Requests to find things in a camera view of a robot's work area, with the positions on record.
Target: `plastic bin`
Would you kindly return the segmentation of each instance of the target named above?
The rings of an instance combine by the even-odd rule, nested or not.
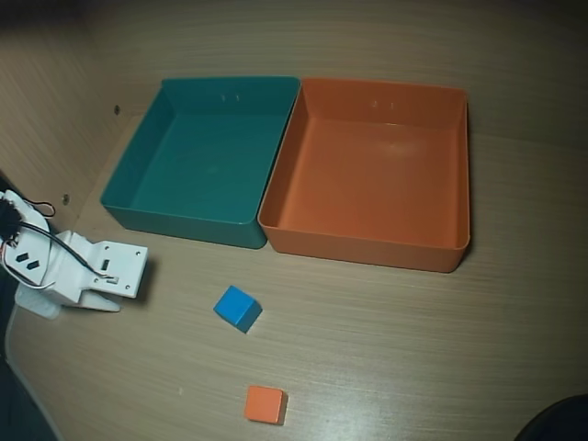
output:
[[[280,253],[454,270],[469,243],[462,90],[304,79],[259,221]]]
[[[131,230],[263,246],[257,211],[299,88],[292,77],[164,80],[102,204]]]

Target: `orange cube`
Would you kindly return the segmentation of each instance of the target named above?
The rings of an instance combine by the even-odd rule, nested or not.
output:
[[[280,389],[249,386],[245,418],[269,424],[283,424],[288,395]]]

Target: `teal plastic bin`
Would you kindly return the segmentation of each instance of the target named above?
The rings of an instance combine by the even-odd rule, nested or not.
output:
[[[162,81],[102,195],[125,228],[260,248],[257,223],[300,80]]]

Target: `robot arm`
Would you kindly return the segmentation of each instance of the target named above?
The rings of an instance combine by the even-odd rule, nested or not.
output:
[[[35,206],[0,192],[0,261],[18,280],[17,304],[46,318],[61,306],[119,311],[104,295],[135,298],[147,262],[145,247],[90,243],[75,232],[53,235]]]

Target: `electrical wire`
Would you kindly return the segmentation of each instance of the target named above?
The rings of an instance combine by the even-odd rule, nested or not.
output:
[[[51,204],[50,202],[46,202],[46,201],[35,202],[35,201],[27,199],[27,198],[22,198],[22,200],[27,202],[33,209],[36,209],[45,219],[52,218],[53,216],[55,216],[55,213],[57,212],[55,209],[55,206],[53,204]],[[40,209],[38,209],[38,207],[49,207],[49,209],[51,210],[51,214],[43,213]]]
[[[47,232],[47,231],[43,230],[41,227],[38,227],[37,225],[33,225],[32,223],[27,223],[27,222],[23,222],[23,221],[19,222],[18,226],[26,228],[28,230],[32,230],[38,234],[41,234],[41,235],[47,237],[50,241],[57,243],[61,248],[63,248],[63,250],[65,250],[69,255],[71,255],[81,266],[83,266],[85,269],[91,271],[92,274],[94,274],[95,276],[100,277],[100,278],[115,278],[113,276],[109,276],[108,274],[103,274],[103,273],[100,273],[99,271],[96,271],[70,245],[68,245],[67,243],[62,241],[59,237],[57,237],[52,232]]]
[[[0,254],[2,255],[2,267],[4,268],[4,270],[13,278],[15,278],[19,283],[23,284],[25,287],[27,288],[31,288],[31,289],[47,289],[49,287],[51,287],[52,285],[55,284],[55,282],[51,282],[48,283],[46,285],[32,285],[31,283],[27,282],[27,280],[25,280],[24,276],[21,275],[20,273],[18,273],[14,268],[12,268],[7,262],[6,262],[6,247],[4,246],[4,244],[2,244],[2,248],[0,249]]]

